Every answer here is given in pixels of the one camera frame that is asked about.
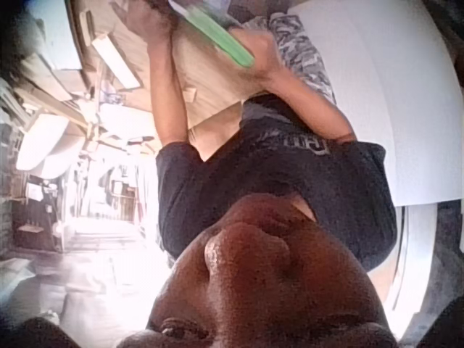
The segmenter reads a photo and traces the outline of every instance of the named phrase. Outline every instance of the camouflage shorts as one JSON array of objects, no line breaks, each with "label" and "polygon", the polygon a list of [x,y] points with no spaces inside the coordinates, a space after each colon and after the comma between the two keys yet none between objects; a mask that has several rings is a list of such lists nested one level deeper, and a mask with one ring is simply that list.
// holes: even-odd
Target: camouflage shorts
[{"label": "camouflage shorts", "polygon": [[276,13],[268,20],[256,17],[244,24],[245,28],[269,30],[275,37],[285,65],[309,87],[336,104],[334,90],[318,49],[308,38],[296,15]]}]

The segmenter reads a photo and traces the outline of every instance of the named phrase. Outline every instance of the nose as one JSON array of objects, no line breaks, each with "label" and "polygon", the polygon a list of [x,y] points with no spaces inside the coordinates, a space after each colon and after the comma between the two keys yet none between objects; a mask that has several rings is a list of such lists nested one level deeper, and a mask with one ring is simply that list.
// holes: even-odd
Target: nose
[{"label": "nose", "polygon": [[253,225],[234,223],[207,242],[204,258],[217,319],[247,333],[251,327],[259,330],[257,325],[265,325],[283,299],[290,265],[287,243]]}]

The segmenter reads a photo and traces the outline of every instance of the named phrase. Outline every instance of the dark t-shirt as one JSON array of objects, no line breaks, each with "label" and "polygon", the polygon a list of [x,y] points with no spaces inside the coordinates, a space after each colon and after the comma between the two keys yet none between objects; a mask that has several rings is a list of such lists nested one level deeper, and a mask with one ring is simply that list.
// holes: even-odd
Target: dark t-shirt
[{"label": "dark t-shirt", "polygon": [[243,196],[297,192],[370,270],[397,236],[384,156],[379,145],[332,144],[272,118],[247,122],[207,162],[190,144],[170,144],[157,158],[162,245],[178,257]]}]

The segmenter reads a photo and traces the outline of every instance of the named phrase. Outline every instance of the person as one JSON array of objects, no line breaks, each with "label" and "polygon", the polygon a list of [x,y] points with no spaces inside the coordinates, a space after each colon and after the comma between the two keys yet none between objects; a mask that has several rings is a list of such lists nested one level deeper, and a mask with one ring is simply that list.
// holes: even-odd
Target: person
[{"label": "person", "polygon": [[239,131],[203,162],[167,2],[112,6],[147,42],[159,233],[176,259],[147,330],[121,347],[396,346],[366,274],[397,236],[385,151],[357,141],[298,17],[230,30],[255,59],[235,68],[266,93],[244,102]]}]

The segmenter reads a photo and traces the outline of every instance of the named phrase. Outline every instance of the eye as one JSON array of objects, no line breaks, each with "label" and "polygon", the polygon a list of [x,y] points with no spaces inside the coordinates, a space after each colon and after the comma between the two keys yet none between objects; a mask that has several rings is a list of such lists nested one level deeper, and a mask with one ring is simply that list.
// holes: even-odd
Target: eye
[{"label": "eye", "polygon": [[198,341],[206,339],[208,331],[203,330],[197,324],[188,320],[179,320],[175,318],[167,319],[159,328],[161,334],[172,339],[183,339],[187,341]]}]

